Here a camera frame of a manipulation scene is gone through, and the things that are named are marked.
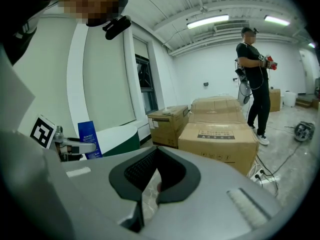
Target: door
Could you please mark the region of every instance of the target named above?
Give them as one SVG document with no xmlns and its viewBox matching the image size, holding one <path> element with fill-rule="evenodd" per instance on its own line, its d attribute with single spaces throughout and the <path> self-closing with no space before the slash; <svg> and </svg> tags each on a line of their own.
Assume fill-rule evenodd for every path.
<svg viewBox="0 0 320 240">
<path fill-rule="evenodd" d="M 300 50 L 301 62 L 305 75 L 305 92 L 313 94 L 315 92 L 315 81 L 312 73 L 311 64 L 304 51 Z"/>
</svg>

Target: fluorescent light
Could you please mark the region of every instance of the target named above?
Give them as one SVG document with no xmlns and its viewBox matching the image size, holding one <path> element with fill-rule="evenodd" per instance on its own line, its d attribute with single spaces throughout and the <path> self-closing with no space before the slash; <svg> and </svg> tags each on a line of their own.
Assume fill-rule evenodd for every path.
<svg viewBox="0 0 320 240">
<path fill-rule="evenodd" d="M 289 21 L 283 20 L 283 19 L 279 19 L 279 18 L 275 18 L 275 17 L 271 17 L 271 16 L 266 16 L 264 18 L 265 21 L 267 22 L 273 22 L 273 23 L 278 23 L 280 25 L 284 25 L 284 26 L 288 26 L 290 24 Z"/>
<path fill-rule="evenodd" d="M 205 24 L 215 23 L 215 22 L 224 22 L 227 20 L 229 20 L 229 15 L 220 15 L 220 16 L 204 18 L 204 19 L 200 19 L 200 20 L 188 23 L 187 27 L 188 29 L 193 29 L 195 27 L 199 27 Z"/>
</svg>

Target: person's arm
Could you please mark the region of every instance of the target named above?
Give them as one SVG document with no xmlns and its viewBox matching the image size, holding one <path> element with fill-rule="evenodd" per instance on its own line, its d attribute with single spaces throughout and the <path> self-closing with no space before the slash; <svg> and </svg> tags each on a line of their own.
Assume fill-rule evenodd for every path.
<svg viewBox="0 0 320 240">
<path fill-rule="evenodd" d="M 248 59 L 247 57 L 239 57 L 238 61 L 239 61 L 239 64 L 245 68 L 255 68 L 255 67 L 263 66 L 263 61 L 252 60 L 252 59 Z"/>
</svg>

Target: ceiling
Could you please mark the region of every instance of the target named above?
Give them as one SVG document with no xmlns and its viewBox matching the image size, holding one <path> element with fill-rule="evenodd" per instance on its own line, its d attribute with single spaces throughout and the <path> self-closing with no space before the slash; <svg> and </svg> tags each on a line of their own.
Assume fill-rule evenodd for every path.
<svg viewBox="0 0 320 240">
<path fill-rule="evenodd" d="M 204 46 L 241 39 L 243 27 L 259 30 L 257 39 L 309 43 L 306 23 L 291 0 L 129 0 L 124 13 L 177 56 Z M 218 15 L 229 21 L 193 29 L 187 23 Z M 287 20 L 289 26 L 266 22 L 266 15 Z"/>
</svg>

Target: cardboard box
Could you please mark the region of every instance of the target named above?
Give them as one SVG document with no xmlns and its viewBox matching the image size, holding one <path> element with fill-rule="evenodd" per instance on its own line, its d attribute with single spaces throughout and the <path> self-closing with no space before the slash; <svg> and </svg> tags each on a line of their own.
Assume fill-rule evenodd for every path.
<svg viewBox="0 0 320 240">
<path fill-rule="evenodd" d="M 178 138 L 188 123 L 187 105 L 168 107 L 169 115 L 163 115 L 163 109 L 148 114 L 152 142 L 155 145 L 178 148 Z"/>
<path fill-rule="evenodd" d="M 259 141 L 233 97 L 195 100 L 178 145 L 180 150 L 228 163 L 245 176 L 259 149 Z"/>
<path fill-rule="evenodd" d="M 280 111 L 281 107 L 281 90 L 280 89 L 270 89 L 270 112 Z"/>
</svg>

